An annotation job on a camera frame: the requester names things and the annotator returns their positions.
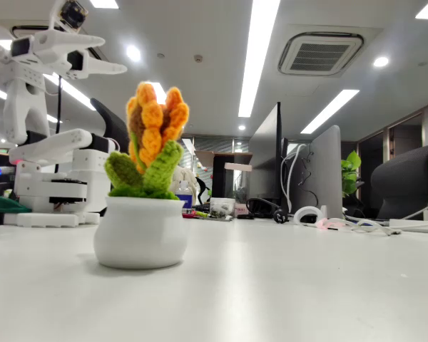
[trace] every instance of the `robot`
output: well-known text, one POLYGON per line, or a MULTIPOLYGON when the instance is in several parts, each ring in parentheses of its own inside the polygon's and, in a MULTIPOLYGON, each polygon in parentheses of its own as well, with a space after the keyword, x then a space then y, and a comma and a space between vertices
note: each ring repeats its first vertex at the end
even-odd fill
POLYGON ((49 27, 34 36, 16 39, 11 50, 0 50, 4 64, 7 140, 16 166, 14 193, 31 213, 6 214, 5 224, 32 227, 77 227, 98 224, 111 183, 103 168, 114 141, 82 129, 50 136, 46 118, 44 74, 82 79, 92 73, 118 74, 120 64, 89 56, 87 48, 102 46, 100 37, 78 35, 88 12, 76 0, 56 0, 49 27), (55 29, 57 23, 61 30, 55 29), (72 162, 68 173, 47 173, 43 167, 72 162))

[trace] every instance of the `small container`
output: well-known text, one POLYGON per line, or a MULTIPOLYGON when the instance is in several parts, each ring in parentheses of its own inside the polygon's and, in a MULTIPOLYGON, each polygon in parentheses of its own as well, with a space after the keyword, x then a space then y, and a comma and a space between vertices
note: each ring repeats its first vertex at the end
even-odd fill
POLYGON ((224 219, 228 215, 235 216, 235 199, 233 198, 211 198, 209 213, 211 217, 224 219))
POLYGON ((187 180, 179 182, 179 188, 174 193, 181 201, 184 201, 183 214, 190 214, 192 212, 192 190, 188 187, 187 180))

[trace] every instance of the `orange crochet petal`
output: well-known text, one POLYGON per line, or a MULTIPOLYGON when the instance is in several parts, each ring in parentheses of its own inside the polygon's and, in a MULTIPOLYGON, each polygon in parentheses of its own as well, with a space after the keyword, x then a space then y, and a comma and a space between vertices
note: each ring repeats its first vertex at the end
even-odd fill
POLYGON ((149 152, 146 149, 141 148, 140 152, 139 152, 139 155, 140 155, 141 161, 144 162, 144 164, 146 164, 147 167, 150 167, 151 163, 153 161, 153 158, 149 154, 149 152))
POLYGON ((138 103, 143 107, 146 103, 157 100, 156 91, 154 87, 149 83, 140 83, 138 90, 136 91, 136 97, 138 103))
POLYGON ((175 128, 182 128, 188 121, 188 105, 179 103, 176 109, 170 113, 170 125, 175 128))
POLYGON ((166 94, 166 107, 170 110, 174 109, 179 103, 183 102, 183 97, 179 89, 171 88, 166 94))
POLYGON ((143 123, 146 128, 159 128, 163 123, 163 111, 156 100, 152 100, 143 106, 141 113, 143 123))
POLYGON ((149 128, 143 133, 143 147, 150 157, 155 157, 162 146, 162 137, 158 128, 149 128))
POLYGON ((135 155, 135 148, 131 141, 128 144, 128 154, 130 155, 130 159, 132 160, 132 162, 137 162, 136 155, 135 155))
POLYGON ((130 100, 128 100, 127 115, 130 115, 135 110, 137 104, 138 102, 136 101, 136 98, 131 98, 130 100))

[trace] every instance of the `potted plant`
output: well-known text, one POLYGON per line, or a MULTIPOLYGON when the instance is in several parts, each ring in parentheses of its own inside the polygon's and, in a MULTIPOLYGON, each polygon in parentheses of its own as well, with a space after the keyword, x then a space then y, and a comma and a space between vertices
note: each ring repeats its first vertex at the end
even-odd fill
POLYGON ((343 197, 346 197, 357 191, 357 170, 361 164, 362 160, 355 151, 352 151, 347 156, 347 160, 341 160, 343 197))
POLYGON ((122 269, 154 269, 177 264, 187 245, 183 201, 170 192, 183 149, 176 142, 188 120, 180 91, 168 91, 165 105, 141 83, 128 102, 129 154, 113 152, 105 169, 114 189, 94 237, 98 261, 122 269))

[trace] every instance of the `ceiling vent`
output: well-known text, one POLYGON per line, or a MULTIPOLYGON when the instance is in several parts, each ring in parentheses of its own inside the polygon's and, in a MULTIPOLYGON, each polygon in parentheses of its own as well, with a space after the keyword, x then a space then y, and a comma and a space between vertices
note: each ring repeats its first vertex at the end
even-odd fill
POLYGON ((359 34, 302 33, 287 42, 278 68, 285 75, 331 76, 342 71, 363 44, 359 34))

